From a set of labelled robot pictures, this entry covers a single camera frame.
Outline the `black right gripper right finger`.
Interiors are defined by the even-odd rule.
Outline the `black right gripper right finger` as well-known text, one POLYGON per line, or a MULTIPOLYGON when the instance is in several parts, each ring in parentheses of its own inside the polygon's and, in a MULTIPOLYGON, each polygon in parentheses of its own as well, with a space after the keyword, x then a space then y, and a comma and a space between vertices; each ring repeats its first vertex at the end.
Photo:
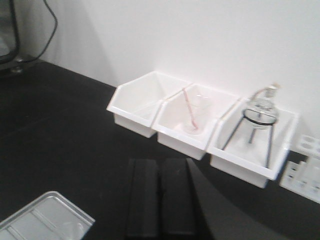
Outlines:
POLYGON ((164 240, 267 240, 268 232, 222 195, 206 213, 196 191, 189 159, 167 158, 161 173, 161 223, 164 240))

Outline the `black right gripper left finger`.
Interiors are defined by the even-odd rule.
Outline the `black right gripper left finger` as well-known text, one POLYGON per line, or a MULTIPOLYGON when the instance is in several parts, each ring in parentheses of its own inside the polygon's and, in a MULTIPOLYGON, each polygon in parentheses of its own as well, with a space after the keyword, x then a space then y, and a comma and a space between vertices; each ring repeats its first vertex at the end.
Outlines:
POLYGON ((127 240, 158 240, 159 169, 153 159, 136 159, 126 222, 127 240))

